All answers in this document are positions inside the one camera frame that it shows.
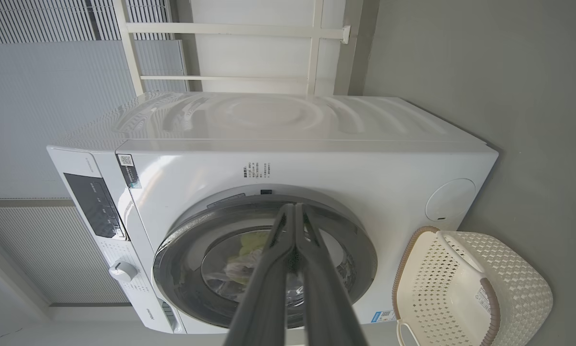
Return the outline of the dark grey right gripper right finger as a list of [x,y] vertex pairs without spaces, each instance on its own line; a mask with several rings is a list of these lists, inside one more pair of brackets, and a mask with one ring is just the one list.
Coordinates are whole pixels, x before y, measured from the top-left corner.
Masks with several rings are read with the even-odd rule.
[[295,246],[305,283],[308,346],[366,346],[367,340],[313,217],[312,208],[295,206]]

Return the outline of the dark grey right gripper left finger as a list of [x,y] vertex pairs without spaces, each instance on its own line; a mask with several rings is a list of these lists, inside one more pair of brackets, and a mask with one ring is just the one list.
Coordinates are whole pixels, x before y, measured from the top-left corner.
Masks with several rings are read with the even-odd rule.
[[294,204],[279,210],[225,339],[225,346],[283,346],[286,278],[296,247]]

